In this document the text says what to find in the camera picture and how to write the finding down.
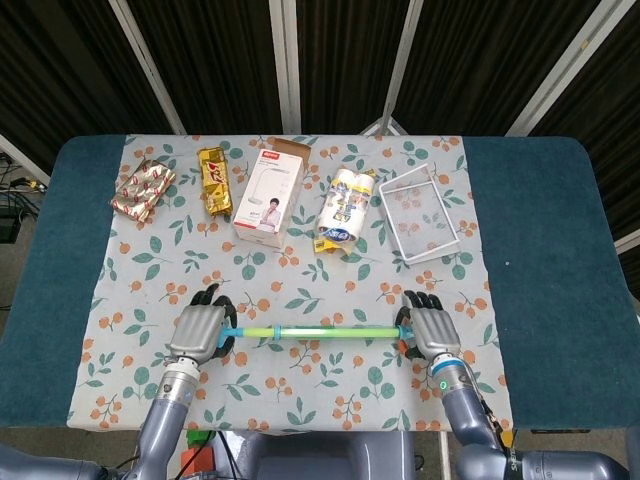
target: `gold candy box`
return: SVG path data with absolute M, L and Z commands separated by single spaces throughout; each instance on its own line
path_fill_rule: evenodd
M 229 174 L 224 151 L 220 147 L 203 148 L 198 151 L 198 162 L 202 170 L 204 204 L 210 215 L 233 212 Z

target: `green object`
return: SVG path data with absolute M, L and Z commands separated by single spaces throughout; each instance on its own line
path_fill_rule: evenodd
M 244 328 L 243 337 L 274 338 L 273 328 Z M 399 338 L 397 328 L 284 327 L 280 338 Z
M 188 448 L 201 447 L 207 443 L 207 437 L 209 436 L 208 430 L 187 430 L 187 445 Z

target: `plastic rod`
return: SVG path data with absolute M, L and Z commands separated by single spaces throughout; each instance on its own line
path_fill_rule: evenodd
M 225 328 L 225 337 L 276 338 L 401 338 L 398 327 L 333 328 L 333 327 L 280 327 L 280 328 Z

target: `mesh basket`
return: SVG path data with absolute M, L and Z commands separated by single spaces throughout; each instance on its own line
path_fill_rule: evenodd
M 382 183 L 378 190 L 407 264 L 459 251 L 460 240 L 427 164 Z

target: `robotic arm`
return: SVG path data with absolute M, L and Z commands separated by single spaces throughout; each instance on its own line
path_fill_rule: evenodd
M 220 296 L 213 301 L 217 288 L 218 284 L 213 284 L 206 291 L 196 293 L 180 315 L 170 344 L 174 361 L 165 369 L 140 431 L 140 458 L 124 479 L 167 478 L 167 464 L 200 382 L 198 367 L 211 358 L 224 357 L 233 347 L 235 338 L 229 337 L 221 348 L 217 348 L 223 324 L 228 321 L 233 328 L 238 325 L 236 309 L 228 297 Z
M 407 358 L 427 360 L 429 374 L 442 390 L 447 419 L 464 447 L 456 462 L 462 480 L 629 479 L 622 465 L 601 453 L 520 453 L 504 448 L 500 425 L 482 398 L 473 372 L 458 358 L 460 339 L 451 317 L 435 295 L 411 291 L 405 291 L 405 295 L 412 308 L 400 309 L 396 325 L 409 324 L 414 338 L 400 348 Z M 637 454 L 629 450 L 630 464 L 637 461 Z
M 196 293 L 180 316 L 171 339 L 171 360 L 138 437 L 139 459 L 124 474 L 93 462 L 43 458 L 0 445 L 0 480 L 158 480 L 167 478 L 167 464 L 178 443 L 187 411 L 200 381 L 198 367 L 227 355 L 234 337 L 217 347 L 220 329 L 237 327 L 236 310 L 225 296 L 213 300 L 217 284 Z

